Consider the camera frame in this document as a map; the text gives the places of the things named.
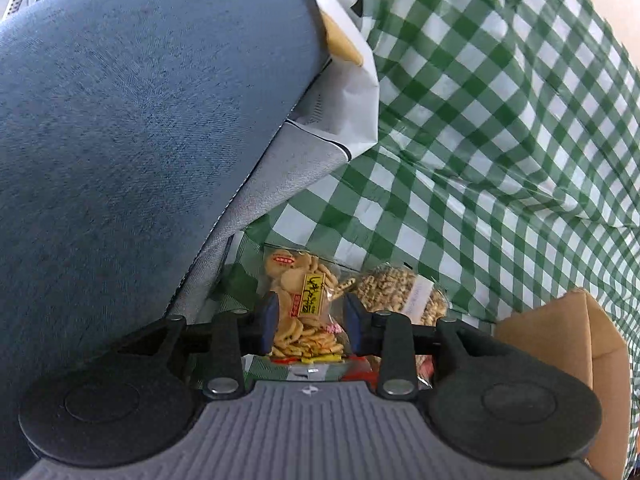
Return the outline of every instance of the green checkered fabric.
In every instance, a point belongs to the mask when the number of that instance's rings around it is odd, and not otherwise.
[[[362,33],[379,143],[238,234],[212,298],[255,303],[265,242],[356,269],[408,263],[484,328],[584,287],[628,341],[633,443],[640,86],[627,52],[589,0],[364,0]]]

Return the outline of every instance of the yellow label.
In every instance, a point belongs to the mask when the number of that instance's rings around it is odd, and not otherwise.
[[[309,359],[303,357],[303,358],[300,358],[300,362],[304,363],[305,365],[312,365],[314,363],[341,363],[342,356],[327,354],[327,355],[321,355],[318,357],[311,357]]]
[[[322,285],[324,284],[324,274],[307,274],[305,276],[305,286],[302,289],[300,301],[300,314],[313,314],[320,316],[322,308]]]

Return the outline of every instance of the brown cardboard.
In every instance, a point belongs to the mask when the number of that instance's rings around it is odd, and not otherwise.
[[[602,406],[602,426],[587,454],[605,480],[624,473],[631,418],[626,343],[598,303],[574,290],[498,323],[495,337],[580,379]]]

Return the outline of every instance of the white plastic bag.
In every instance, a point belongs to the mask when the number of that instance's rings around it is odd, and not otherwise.
[[[332,59],[290,116],[290,122],[341,144],[352,157],[378,142],[380,97],[373,53],[350,18],[356,1],[316,0]]]

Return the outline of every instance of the seat cushion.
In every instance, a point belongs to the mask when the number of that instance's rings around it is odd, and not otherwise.
[[[42,0],[0,25],[0,478],[38,377],[164,314],[326,60],[314,0]]]

